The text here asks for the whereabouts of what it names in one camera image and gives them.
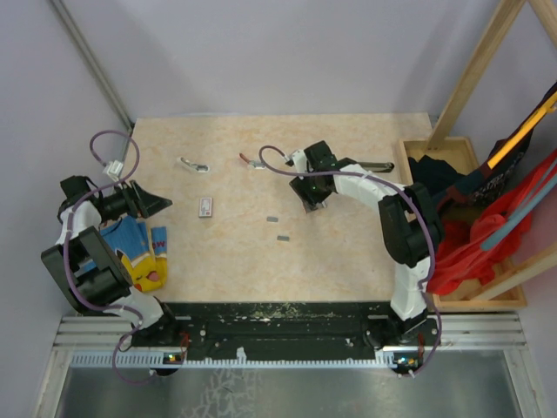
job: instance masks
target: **wooden frame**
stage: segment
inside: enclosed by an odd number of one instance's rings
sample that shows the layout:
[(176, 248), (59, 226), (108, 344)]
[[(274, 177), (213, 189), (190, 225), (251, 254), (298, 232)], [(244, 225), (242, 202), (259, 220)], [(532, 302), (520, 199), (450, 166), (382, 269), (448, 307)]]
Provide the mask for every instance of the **wooden frame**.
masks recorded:
[[(400, 141), (397, 151), (403, 182), (413, 181), (407, 163), (409, 156), (427, 154), (433, 158), (451, 159), (452, 161), (449, 162), (455, 164), (454, 168), (465, 174), (478, 166), (469, 139), (449, 138), (448, 135), (500, 43), (527, 1), (557, 48), (557, 8), (553, 0), (500, 0), (430, 137), (427, 140)], [(498, 276), (494, 281), (483, 287), (468, 289), (458, 300), (442, 300), (437, 295), (433, 298), (436, 305), (446, 311), (504, 310), (523, 307), (526, 301), (520, 284), (553, 266), (557, 266), (557, 242), (518, 266), (513, 266), (510, 260), (501, 263), (500, 267), (496, 268)], [(507, 298), (502, 300), (501, 297), (505, 294)]]

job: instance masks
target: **beige table surface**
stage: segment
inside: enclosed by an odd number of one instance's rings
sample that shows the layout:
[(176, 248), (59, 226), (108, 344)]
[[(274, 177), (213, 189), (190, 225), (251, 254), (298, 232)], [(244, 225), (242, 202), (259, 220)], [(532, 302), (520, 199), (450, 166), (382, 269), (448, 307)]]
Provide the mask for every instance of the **beige table surface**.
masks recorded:
[[(389, 300), (393, 261), (376, 213), (332, 195), (326, 209), (305, 214), (291, 178), (247, 170), (238, 153), (256, 158), (267, 144), (291, 153), (324, 139), (337, 158), (394, 162), (400, 138), (430, 131), (425, 113), (139, 119), (133, 178), (174, 202), (148, 220), (168, 228), (169, 277), (153, 294), (172, 301)], [(180, 156), (211, 171), (188, 171), (176, 163)], [(384, 177), (399, 181), (396, 168)], [(202, 197), (213, 198), (212, 218), (198, 217)]]

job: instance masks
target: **wooden beam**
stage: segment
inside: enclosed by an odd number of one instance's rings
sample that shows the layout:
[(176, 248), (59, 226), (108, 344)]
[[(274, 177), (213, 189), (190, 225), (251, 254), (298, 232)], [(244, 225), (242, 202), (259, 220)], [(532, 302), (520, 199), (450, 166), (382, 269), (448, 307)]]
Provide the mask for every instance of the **wooden beam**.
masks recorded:
[(453, 94), (449, 98), (445, 109), (441, 113), (433, 132), (427, 141), (427, 149), (439, 148), (443, 140), (449, 135), (466, 102), (472, 95), (489, 65), (491, 58), (499, 48), (500, 43), (511, 28), (526, 0), (500, 0), (481, 40), (476, 45), (472, 58), (468, 62)]
[(557, 48), (557, 7), (553, 0), (529, 0), (534, 13)]
[(465, 299), (490, 300), (555, 266), (557, 266), (557, 242), (504, 272), (482, 288), (469, 293)]

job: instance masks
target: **small box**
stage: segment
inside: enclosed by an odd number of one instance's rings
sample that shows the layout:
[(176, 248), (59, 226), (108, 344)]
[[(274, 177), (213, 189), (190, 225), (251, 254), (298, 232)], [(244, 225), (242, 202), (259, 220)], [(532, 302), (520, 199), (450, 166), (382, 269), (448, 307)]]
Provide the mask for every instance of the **small box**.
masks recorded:
[(210, 218), (212, 216), (212, 198), (201, 198), (199, 200), (199, 217)]

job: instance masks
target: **yellow cartoon character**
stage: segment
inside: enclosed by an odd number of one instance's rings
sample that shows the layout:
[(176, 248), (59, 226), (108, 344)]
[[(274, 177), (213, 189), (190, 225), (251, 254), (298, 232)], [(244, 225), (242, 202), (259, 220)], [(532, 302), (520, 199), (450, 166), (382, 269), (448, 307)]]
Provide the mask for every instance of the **yellow cartoon character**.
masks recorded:
[(143, 253), (133, 260), (130, 260), (120, 249), (116, 250), (116, 255), (130, 274), (131, 282), (137, 290), (149, 292), (164, 284), (157, 272), (157, 264), (150, 253)]

